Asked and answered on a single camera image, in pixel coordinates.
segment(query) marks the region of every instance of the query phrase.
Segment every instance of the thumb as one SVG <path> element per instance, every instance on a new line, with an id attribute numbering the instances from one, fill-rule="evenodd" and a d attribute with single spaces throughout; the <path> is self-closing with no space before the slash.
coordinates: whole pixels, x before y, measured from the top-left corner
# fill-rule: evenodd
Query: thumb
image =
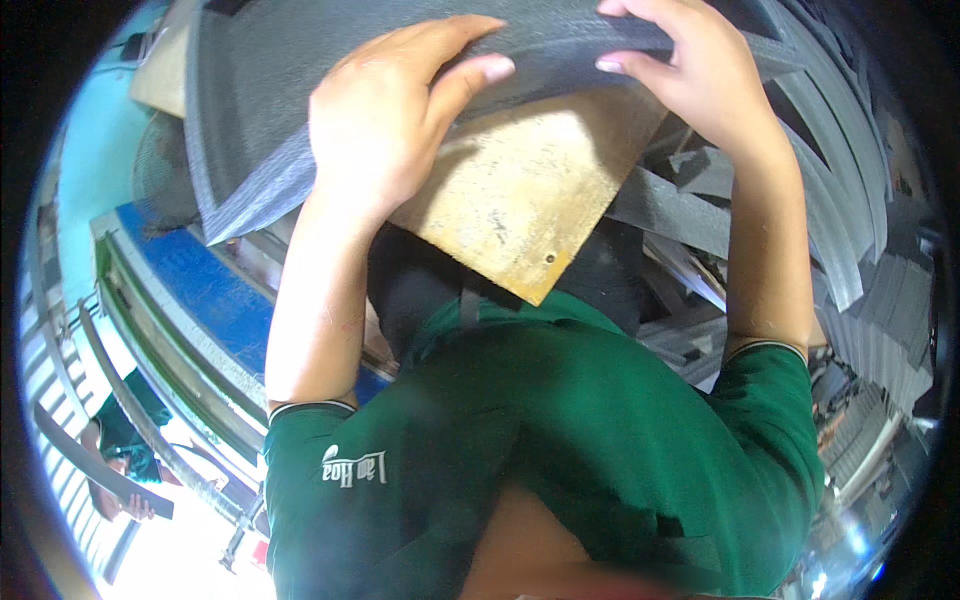
<path id="1" fill-rule="evenodd" d="M 514 62 L 499 54 L 464 60 L 447 71 L 433 86 L 426 120 L 440 137 L 473 97 L 490 84 L 514 74 Z"/>
<path id="2" fill-rule="evenodd" d="M 596 67 L 608 73 L 629 75 L 650 88 L 660 100 L 669 95 L 669 88 L 678 80 L 677 69 L 643 52 L 619 50 L 601 56 Z"/>

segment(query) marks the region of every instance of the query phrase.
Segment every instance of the dark pants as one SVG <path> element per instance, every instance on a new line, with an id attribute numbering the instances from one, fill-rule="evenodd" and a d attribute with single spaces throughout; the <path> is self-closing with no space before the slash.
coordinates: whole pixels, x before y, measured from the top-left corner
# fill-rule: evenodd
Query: dark pants
<path id="1" fill-rule="evenodd" d="M 607 315 L 628 335 L 660 316 L 641 274 L 643 232 L 601 219 L 554 289 Z M 414 332 L 465 287 L 508 308 L 522 300 L 464 267 L 413 233 L 389 223 L 376 234 L 368 258 L 367 293 L 380 329 L 401 361 Z"/>

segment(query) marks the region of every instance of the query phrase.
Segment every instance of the hand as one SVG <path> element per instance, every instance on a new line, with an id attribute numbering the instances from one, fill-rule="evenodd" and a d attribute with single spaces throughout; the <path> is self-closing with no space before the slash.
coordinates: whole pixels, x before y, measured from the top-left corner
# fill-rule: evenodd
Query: hand
<path id="1" fill-rule="evenodd" d="M 382 223 L 426 179 L 447 129 L 487 85 L 514 72 L 500 55 L 440 67 L 505 25 L 476 14 L 425 21 L 373 39 L 340 60 L 310 96 L 315 189 L 350 216 Z"/>
<path id="2" fill-rule="evenodd" d="M 130 494 L 130 502 L 124 505 L 123 510 L 137 521 L 143 521 L 144 518 L 152 519 L 156 511 L 150 508 L 150 500 L 142 500 L 139 493 Z"/>
<path id="3" fill-rule="evenodd" d="M 639 80 L 734 158 L 755 155 L 770 140 L 786 141 L 747 41 L 715 8 L 702 0 L 602 0 L 597 11 L 609 16 L 632 13 L 653 21 L 674 40 L 669 64 L 621 50 L 597 59 L 598 69 Z"/>
<path id="4" fill-rule="evenodd" d="M 100 516 L 113 522 L 117 515 L 123 512 L 123 506 L 120 504 L 120 498 L 116 497 L 107 490 L 101 488 L 93 481 L 87 479 L 87 486 L 90 490 L 90 496 L 93 500 L 93 506 L 100 513 Z"/>

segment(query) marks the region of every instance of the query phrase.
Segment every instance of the shirt sleeve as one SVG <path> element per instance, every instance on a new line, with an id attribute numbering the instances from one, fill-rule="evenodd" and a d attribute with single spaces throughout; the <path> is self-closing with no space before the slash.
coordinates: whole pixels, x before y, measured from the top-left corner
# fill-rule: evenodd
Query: shirt sleeve
<path id="1" fill-rule="evenodd" d="M 773 506 L 791 521 L 788 530 L 800 547 L 824 488 L 805 360 L 785 345 L 751 344 L 723 366 L 707 400 L 743 448 Z"/>
<path id="2" fill-rule="evenodd" d="M 329 447 L 330 435 L 355 412 L 348 404 L 334 400 L 276 409 L 270 415 L 270 430 L 263 445 L 268 478 L 273 475 L 273 483 L 282 486 L 315 469 Z"/>

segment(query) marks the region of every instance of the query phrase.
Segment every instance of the fingernail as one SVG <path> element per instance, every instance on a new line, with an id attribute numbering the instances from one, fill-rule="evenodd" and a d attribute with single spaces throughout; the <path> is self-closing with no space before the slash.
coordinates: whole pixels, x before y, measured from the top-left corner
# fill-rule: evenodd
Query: fingernail
<path id="1" fill-rule="evenodd" d="M 616 60 L 597 59 L 596 67 L 608 73 L 623 73 L 623 65 Z"/>
<path id="2" fill-rule="evenodd" d="M 507 57 L 491 60 L 483 69 L 484 75 L 487 76 L 487 81 L 491 84 L 507 79 L 514 74 L 514 71 L 516 71 L 516 65 Z"/>

